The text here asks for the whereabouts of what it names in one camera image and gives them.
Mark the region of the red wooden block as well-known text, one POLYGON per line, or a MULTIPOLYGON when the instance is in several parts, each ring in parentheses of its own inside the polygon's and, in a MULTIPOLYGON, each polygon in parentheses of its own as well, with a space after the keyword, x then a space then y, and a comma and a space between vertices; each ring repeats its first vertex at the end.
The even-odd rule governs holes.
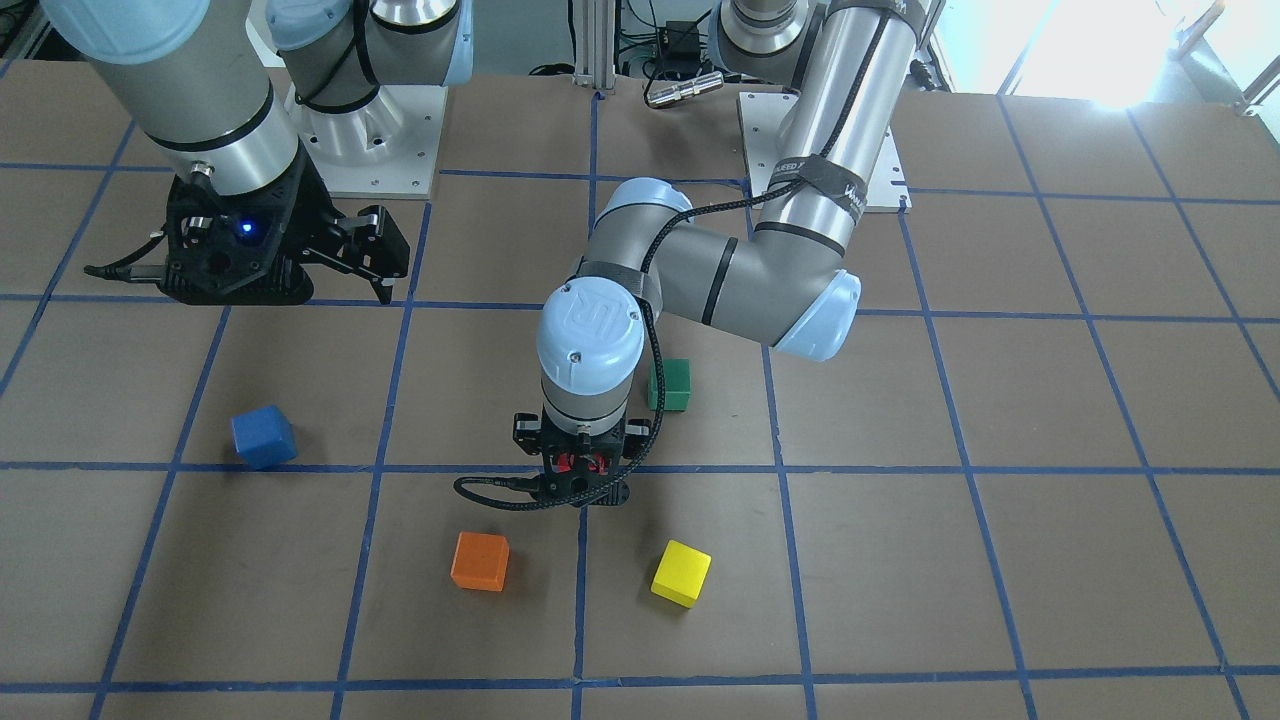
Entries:
POLYGON ((611 460, 603 454, 559 454, 556 456, 553 469, 561 474, 607 475, 611 470, 611 460))

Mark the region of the orange wooden block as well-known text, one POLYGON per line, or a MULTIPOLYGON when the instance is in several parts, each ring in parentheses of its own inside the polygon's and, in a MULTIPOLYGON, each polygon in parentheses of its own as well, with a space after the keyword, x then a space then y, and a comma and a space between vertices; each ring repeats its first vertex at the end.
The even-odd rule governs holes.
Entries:
POLYGON ((509 552, 509 541, 504 536, 462 530, 454 544, 451 579, 462 589, 502 592, 509 552))

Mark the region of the green wooden block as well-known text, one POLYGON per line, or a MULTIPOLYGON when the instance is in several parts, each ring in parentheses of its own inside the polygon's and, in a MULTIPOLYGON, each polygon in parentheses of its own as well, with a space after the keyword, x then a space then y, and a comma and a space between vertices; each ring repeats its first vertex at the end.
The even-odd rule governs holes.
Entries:
POLYGON ((650 411, 657 410, 659 397, 663 398, 667 413, 685 413, 692 397, 691 364, 686 357, 663 357, 662 360, 663 387, 659 393, 658 370, 650 366, 646 388, 646 405, 650 411))

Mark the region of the yellow wooden block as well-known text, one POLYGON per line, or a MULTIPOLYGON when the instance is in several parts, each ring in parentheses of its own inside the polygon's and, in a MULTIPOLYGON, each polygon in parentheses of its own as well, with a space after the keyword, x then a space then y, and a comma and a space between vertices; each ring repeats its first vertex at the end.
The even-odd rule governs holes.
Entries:
POLYGON ((708 578, 712 556, 677 539, 663 550, 650 592, 681 607, 692 609, 708 578))

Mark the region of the blue wooden block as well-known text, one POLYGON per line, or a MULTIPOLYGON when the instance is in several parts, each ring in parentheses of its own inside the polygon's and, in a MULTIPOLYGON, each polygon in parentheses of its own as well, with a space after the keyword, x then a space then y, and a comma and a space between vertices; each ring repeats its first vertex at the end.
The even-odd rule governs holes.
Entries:
POLYGON ((236 455, 252 470, 273 468, 297 456, 292 424, 276 405, 230 419, 236 455))

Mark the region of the aluminium frame post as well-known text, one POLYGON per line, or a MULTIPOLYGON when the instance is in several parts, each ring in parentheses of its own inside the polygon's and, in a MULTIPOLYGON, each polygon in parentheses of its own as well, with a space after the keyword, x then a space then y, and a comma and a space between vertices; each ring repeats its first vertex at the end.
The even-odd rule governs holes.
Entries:
POLYGON ((599 94, 616 91, 618 1, 571 1, 573 82, 599 94))

